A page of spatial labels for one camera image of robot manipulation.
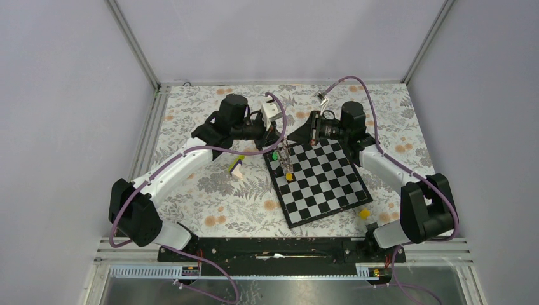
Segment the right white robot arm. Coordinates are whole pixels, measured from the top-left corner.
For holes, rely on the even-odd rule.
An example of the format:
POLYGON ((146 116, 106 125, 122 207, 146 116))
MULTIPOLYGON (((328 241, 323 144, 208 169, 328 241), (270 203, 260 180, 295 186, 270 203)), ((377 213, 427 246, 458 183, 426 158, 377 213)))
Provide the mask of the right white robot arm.
POLYGON ((357 166, 377 175, 400 196, 400 218, 376 228, 364 245, 368 259, 379 262, 390 248, 422 243, 450 232, 458 232, 458 215, 447 178, 436 173, 422 176, 387 153, 367 132, 362 104, 345 102, 338 119, 312 111, 307 121, 288 135, 288 140, 314 146, 322 139, 339 142, 357 166))

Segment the metal keyring disc with rings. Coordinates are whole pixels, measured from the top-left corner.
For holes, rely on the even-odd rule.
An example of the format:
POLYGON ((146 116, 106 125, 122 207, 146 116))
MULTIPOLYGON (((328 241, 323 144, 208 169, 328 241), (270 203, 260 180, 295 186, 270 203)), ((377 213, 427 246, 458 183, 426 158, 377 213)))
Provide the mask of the metal keyring disc with rings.
POLYGON ((286 139, 283 139, 276 150, 283 175, 286 177, 293 174, 293 166, 290 158, 290 147, 286 139))

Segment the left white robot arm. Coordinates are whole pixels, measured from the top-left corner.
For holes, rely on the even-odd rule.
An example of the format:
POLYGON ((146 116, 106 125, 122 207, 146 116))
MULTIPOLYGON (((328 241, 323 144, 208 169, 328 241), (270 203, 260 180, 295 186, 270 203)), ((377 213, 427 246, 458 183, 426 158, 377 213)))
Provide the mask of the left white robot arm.
POLYGON ((116 232, 121 232, 139 247, 154 243, 173 248, 182 261, 193 259, 197 253, 196 242, 192 240, 194 234, 181 224, 162 220, 158 209, 192 173, 211 164, 222 153, 237 154, 232 150, 234 141, 253 140, 257 147, 254 155, 277 148, 285 132, 277 129, 276 121, 282 119, 283 126, 287 126, 285 107, 270 92, 264 97, 261 108, 252 112, 244 96, 226 95, 219 109, 195 128, 173 155, 140 177, 117 180, 112 186, 109 205, 110 246, 119 248, 126 244, 114 242, 116 232))

